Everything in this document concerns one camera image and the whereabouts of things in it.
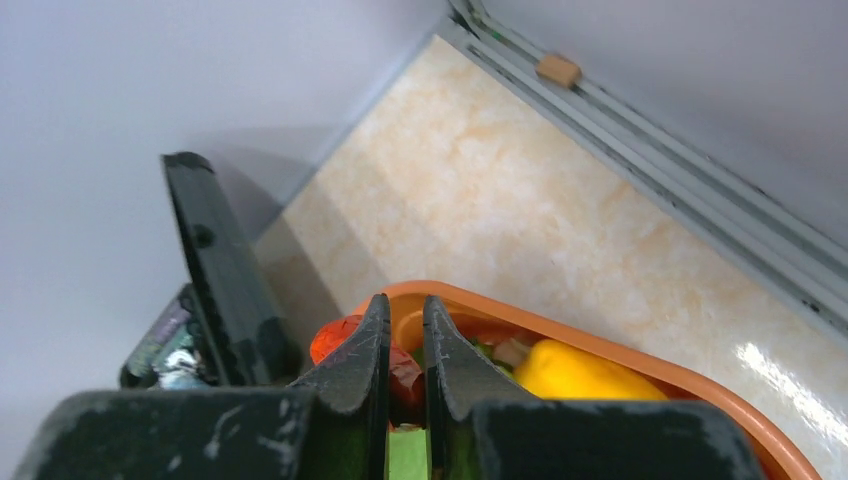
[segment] beige marble tabletop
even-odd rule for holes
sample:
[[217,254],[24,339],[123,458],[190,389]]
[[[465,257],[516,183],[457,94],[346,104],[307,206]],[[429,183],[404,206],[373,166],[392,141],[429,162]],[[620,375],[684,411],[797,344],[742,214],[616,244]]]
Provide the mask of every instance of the beige marble tabletop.
[[257,254],[304,343],[440,280],[706,375],[848,478],[848,354],[441,39]]

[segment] orange basket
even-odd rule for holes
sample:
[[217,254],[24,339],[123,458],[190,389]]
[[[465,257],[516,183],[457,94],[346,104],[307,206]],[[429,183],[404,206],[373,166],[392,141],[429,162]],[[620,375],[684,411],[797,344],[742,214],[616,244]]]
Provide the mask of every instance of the orange basket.
[[[389,297],[391,305],[392,340],[408,352],[423,343],[421,317],[425,298],[438,295],[461,332],[517,326],[624,365],[643,375],[669,398],[700,399],[730,415],[747,432],[768,478],[821,480],[798,447],[762,413],[703,375],[446,283],[404,282],[389,285],[382,293]],[[369,300],[352,314],[364,314]]]

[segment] wooden block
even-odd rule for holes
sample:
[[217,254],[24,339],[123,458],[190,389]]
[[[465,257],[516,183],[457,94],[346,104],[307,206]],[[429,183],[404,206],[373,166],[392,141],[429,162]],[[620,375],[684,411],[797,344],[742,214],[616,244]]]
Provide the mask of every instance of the wooden block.
[[536,74],[562,87],[571,88],[580,80],[580,67],[560,56],[547,54],[536,64]]

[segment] white wall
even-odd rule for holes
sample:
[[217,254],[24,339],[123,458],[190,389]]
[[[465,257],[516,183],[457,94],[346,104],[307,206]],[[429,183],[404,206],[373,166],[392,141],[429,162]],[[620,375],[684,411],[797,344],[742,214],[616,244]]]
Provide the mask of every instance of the white wall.
[[438,0],[0,3],[0,477],[186,280],[158,155],[256,233],[441,17]]
[[848,246],[848,2],[484,4]]

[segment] yellow plastic fruit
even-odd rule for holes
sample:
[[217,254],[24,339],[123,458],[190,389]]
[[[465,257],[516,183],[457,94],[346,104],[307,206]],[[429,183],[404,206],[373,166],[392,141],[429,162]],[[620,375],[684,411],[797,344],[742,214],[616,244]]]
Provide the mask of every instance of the yellow plastic fruit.
[[546,400],[668,400],[633,370],[555,340],[534,345],[513,375]]

